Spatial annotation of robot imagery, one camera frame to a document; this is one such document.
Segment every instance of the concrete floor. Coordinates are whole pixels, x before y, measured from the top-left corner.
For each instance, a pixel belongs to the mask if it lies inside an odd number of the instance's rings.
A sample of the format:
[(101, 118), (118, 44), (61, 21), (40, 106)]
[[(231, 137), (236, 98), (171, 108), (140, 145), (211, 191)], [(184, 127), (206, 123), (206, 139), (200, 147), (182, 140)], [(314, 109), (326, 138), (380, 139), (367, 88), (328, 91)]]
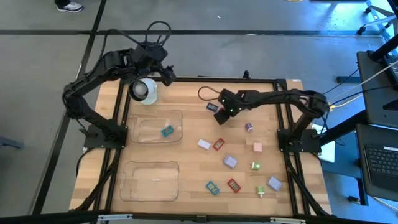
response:
[[(58, 12), (48, 1), (4, 0), (0, 30), (91, 30), (100, 1), (82, 2), (86, 6), (83, 12), (67, 14)], [(99, 29), (146, 29), (150, 22), (163, 19), (175, 30), (356, 30), (372, 20), (363, 15), (365, 8), (363, 2), (306, 0), (114, 0), (108, 1)], [(88, 69), (98, 58), (102, 39), (97, 36), (95, 40)], [(0, 136), (25, 143), (25, 149), (20, 151), (0, 149), (0, 217), (29, 212), (62, 117), (63, 86), (75, 79), (87, 40), (85, 35), (0, 35)], [(357, 51), (374, 50), (383, 43), (381, 37), (370, 36), (175, 35), (165, 45), (169, 51), (165, 63), (174, 64), (179, 76), (241, 77), (248, 69), (252, 77), (299, 78), (306, 89), (324, 91), (336, 85), (336, 76), (349, 75), (356, 69)], [(111, 36), (106, 49), (130, 46), (134, 44)], [(351, 87), (343, 85), (328, 96)], [(91, 106), (97, 93), (85, 97)], [(356, 100), (331, 113), (328, 124), (334, 126), (363, 108), (363, 101)], [(68, 210), (83, 144), (83, 136), (77, 130), (72, 121), (44, 213)], [(354, 179), (325, 173), (325, 182), (333, 214), (338, 217), (398, 223), (392, 210), (371, 198), (368, 207), (349, 203), (347, 196), (357, 196)]]

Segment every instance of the wooden tabletop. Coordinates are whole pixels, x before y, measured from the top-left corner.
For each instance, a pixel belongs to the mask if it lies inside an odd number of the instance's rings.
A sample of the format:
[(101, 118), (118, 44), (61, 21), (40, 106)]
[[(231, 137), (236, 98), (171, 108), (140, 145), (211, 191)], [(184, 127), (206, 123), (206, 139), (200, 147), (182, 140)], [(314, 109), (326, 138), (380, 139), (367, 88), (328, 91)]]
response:
[[(302, 88), (300, 80), (287, 80), (287, 83), (288, 88)], [(118, 82), (106, 82), (101, 86), (95, 110), (105, 118), (112, 116), (118, 85)], [(143, 105), (140, 102), (131, 101), (127, 119), (129, 137), (121, 154), (111, 207), (112, 212), (292, 215), (285, 164), (277, 142), (278, 120), (275, 105), (264, 105), (251, 111), (242, 111), (235, 118), (229, 119), (227, 123), (220, 126), (215, 121), (213, 113), (206, 109), (207, 102), (200, 100), (197, 96), (199, 87), (205, 85), (219, 91), (223, 88), (235, 92), (238, 90), (273, 90), (271, 84), (263, 83), (174, 82), (170, 87), (159, 83), (158, 100), (155, 104)], [(121, 111), (126, 91), (125, 86)], [(212, 98), (217, 97), (217, 94), (203, 90), (201, 96)], [(169, 144), (138, 143), (139, 141), (157, 141), (139, 138), (132, 131), (136, 130), (133, 125), (137, 124), (137, 116), (142, 116), (145, 111), (156, 111), (158, 114), (169, 114), (170, 111), (177, 111), (178, 114), (180, 111), (182, 129), (177, 128), (173, 134), (176, 134), (174, 140), (178, 140), (178, 135), (182, 133), (181, 140)], [(285, 125), (287, 125), (285, 111), (283, 112)], [(301, 112), (294, 106), (292, 112), (294, 120), (301, 115)], [(170, 121), (167, 116), (159, 119), (161, 125), (167, 125), (164, 124), (165, 121)], [(244, 125), (247, 122), (253, 125), (253, 133), (245, 130)], [(160, 132), (159, 122), (151, 125), (153, 129)], [(213, 144), (219, 138), (223, 138), (226, 142), (219, 151), (212, 147), (207, 151), (197, 146), (199, 139)], [(252, 145), (255, 142), (262, 144), (262, 152), (252, 151)], [(93, 190), (100, 175), (103, 155), (103, 149), (95, 149), (81, 161), (70, 208), (79, 206)], [(223, 164), (225, 155), (231, 155), (238, 160), (234, 169)], [(308, 153), (300, 155), (307, 188), (323, 209), (331, 212), (319, 160)], [(166, 169), (161, 169), (164, 168), (165, 163), (171, 161), (178, 164), (177, 168), (172, 163)], [(250, 169), (252, 161), (261, 164), (260, 170)], [(153, 174), (150, 169), (140, 167), (145, 163), (150, 163), (160, 170)], [(142, 168), (141, 172), (134, 172), (134, 169), (137, 168)], [(271, 176), (282, 182), (279, 191), (267, 186)], [(241, 186), (238, 193), (234, 193), (227, 185), (227, 181), (231, 178)], [(220, 193), (216, 196), (205, 187), (210, 180), (220, 189)], [(160, 189), (159, 184), (151, 184), (153, 181), (164, 181), (166, 187)], [(126, 184), (131, 184), (130, 188), (132, 189), (128, 189)], [(259, 198), (256, 194), (258, 185), (264, 186), (263, 198)], [(103, 191), (101, 208), (104, 207), (107, 192), (108, 186)], [(151, 192), (155, 196), (147, 197)], [(162, 200), (174, 199), (174, 201), (136, 201), (157, 200), (157, 197)], [(297, 186), (296, 197), (299, 211), (303, 213), (300, 191)]]

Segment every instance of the clear plastic bin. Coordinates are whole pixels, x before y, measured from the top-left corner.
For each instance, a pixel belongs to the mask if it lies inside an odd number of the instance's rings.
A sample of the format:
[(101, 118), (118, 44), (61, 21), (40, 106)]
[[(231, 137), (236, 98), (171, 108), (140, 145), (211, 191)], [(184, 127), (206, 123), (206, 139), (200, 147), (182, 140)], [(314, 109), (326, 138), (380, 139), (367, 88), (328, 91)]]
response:
[[(164, 137), (168, 126), (174, 132)], [(136, 143), (173, 143), (182, 139), (182, 112), (180, 110), (134, 111), (130, 125), (130, 138)]]
[(174, 201), (180, 169), (176, 162), (128, 162), (121, 179), (120, 198), (132, 201)]

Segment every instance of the pink block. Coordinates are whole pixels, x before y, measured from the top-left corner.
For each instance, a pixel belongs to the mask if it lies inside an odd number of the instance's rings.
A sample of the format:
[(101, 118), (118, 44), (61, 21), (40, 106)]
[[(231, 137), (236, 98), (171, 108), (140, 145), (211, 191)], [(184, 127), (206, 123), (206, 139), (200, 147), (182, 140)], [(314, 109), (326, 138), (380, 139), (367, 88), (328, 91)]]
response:
[(261, 143), (256, 142), (253, 144), (253, 152), (262, 152)]

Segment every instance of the white shoe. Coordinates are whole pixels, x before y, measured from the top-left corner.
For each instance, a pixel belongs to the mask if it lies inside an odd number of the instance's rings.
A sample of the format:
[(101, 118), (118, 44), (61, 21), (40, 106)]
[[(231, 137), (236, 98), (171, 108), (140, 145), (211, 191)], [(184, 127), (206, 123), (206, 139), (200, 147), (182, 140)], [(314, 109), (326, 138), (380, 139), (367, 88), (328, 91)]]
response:
[(68, 5), (63, 7), (57, 7), (60, 12), (80, 12), (83, 10), (83, 6), (81, 4), (70, 2)]

